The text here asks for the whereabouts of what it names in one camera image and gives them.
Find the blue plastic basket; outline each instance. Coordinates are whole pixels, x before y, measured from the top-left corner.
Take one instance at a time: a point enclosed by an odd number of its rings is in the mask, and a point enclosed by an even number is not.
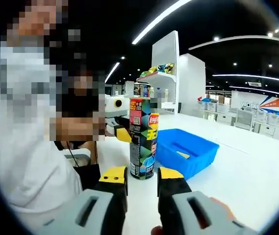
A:
[[[188,180],[213,162],[219,147],[180,129],[164,130],[158,132],[155,158],[164,167],[177,170]],[[177,151],[189,155],[189,158]]]

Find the display shelf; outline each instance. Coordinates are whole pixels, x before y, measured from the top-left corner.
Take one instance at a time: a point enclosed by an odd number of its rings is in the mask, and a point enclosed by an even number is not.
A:
[[[176,82],[176,77],[172,74],[168,74],[168,73],[165,73],[165,72],[154,72],[154,73],[151,73],[147,76],[144,76],[144,77],[139,77],[136,79],[136,81],[138,82],[154,82],[154,83],[162,83],[164,82],[166,79],[171,79],[173,80],[174,82]]]
[[[161,109],[175,109],[176,105],[172,102],[162,102]]]

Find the chip can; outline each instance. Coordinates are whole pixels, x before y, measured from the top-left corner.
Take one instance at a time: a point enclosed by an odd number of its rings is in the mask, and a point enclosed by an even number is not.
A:
[[[158,124],[159,114],[151,113],[149,98],[130,99],[130,173],[135,178],[145,180],[153,176]]]

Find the white tabletop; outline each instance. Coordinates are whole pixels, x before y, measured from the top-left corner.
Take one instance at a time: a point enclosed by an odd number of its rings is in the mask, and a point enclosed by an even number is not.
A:
[[[279,211],[279,141],[202,118],[161,115],[159,129],[179,128],[220,145],[214,162],[187,181],[229,205],[235,217],[260,232]],[[129,144],[115,137],[97,143],[100,171],[129,165]],[[140,181],[128,177],[128,212],[123,234],[149,235],[161,225],[157,174]]]

